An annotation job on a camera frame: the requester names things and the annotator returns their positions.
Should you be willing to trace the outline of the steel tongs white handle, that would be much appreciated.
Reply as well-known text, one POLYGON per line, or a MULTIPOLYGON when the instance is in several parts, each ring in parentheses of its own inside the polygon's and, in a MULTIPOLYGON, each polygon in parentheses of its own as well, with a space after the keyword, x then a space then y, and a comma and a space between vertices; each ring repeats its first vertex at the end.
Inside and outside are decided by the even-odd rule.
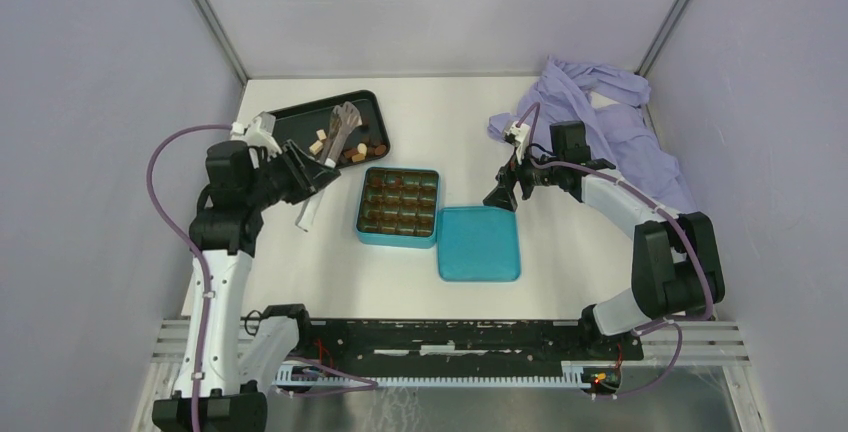
MULTIPOLYGON (((337 105, 331 113, 329 135, 319 161, 325 165, 337 166, 345 143, 355 128, 361 125, 361 113, 351 102, 337 105)), ((320 207, 324 190, 306 200, 295 225, 304 232, 309 232, 320 207)))

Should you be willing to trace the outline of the teal chocolate box with dividers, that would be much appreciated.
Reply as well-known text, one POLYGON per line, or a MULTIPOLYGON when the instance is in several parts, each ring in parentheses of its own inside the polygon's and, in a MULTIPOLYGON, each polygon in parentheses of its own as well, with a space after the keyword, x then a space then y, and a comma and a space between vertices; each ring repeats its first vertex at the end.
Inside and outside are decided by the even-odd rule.
POLYGON ((440 175, 432 169, 366 170, 355 232, 363 244, 429 249, 437 242, 440 175))

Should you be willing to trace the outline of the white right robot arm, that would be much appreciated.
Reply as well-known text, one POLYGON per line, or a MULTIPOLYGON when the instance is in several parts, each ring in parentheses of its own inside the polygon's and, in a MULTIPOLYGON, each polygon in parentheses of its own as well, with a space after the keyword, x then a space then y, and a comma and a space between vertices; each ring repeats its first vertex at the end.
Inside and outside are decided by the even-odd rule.
POLYGON ((555 186, 600 212, 632 242, 630 284, 583 310, 580 352, 602 360, 617 348, 617 335, 640 336, 682 319, 710 319, 725 285, 709 217, 679 212, 650 198, 610 161, 593 158, 580 121, 552 124, 551 147, 539 156, 534 154, 540 148, 534 132, 524 119, 506 126, 502 136, 513 152, 498 170, 497 185, 484 205, 514 212, 516 188, 529 199, 534 189, 555 186))

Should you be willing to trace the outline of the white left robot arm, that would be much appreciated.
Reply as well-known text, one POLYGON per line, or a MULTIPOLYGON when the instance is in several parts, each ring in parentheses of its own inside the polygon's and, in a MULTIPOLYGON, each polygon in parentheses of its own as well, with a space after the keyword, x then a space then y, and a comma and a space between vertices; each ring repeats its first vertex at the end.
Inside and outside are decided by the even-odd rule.
POLYGON ((287 140, 278 149, 230 140, 206 155, 208 183, 185 236, 193 259, 193 311, 170 397, 154 402, 162 431, 262 431, 268 390, 285 356, 306 357, 314 333, 301 305, 262 318, 245 356, 238 355, 247 278, 263 227, 262 213, 299 204, 339 178, 334 160, 318 161, 287 140))

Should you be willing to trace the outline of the teal box lid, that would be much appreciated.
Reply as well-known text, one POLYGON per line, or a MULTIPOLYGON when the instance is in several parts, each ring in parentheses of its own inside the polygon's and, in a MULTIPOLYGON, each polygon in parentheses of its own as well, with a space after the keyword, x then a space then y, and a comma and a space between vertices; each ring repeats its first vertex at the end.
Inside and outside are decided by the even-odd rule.
POLYGON ((437 230, 438 273, 446 282, 514 282, 521 275, 516 215, 497 207, 445 207, 437 230))

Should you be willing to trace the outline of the lavender crumpled cloth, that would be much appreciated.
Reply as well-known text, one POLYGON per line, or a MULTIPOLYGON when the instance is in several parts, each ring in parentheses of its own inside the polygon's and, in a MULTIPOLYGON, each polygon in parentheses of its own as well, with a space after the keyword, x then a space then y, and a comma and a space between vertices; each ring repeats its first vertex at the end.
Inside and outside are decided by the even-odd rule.
POLYGON ((647 79, 624 69, 551 56, 516 111, 489 118, 488 135, 501 141, 508 125, 539 104, 535 143, 550 151, 550 124, 581 121, 594 159, 611 162, 652 199, 684 213, 695 212, 698 207, 677 159, 660 148, 645 122, 642 107, 650 92, 647 79))

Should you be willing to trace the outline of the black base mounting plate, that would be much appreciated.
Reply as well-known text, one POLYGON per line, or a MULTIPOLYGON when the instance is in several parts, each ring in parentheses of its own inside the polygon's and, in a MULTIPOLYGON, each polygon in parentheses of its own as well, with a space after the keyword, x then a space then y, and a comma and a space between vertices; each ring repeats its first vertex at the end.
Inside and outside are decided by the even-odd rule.
POLYGON ((640 361, 642 342, 629 335, 589 334, 576 321, 311 319, 301 326, 297 352, 341 360, 378 350, 419 351, 451 346, 457 352, 518 352, 554 360, 640 361))

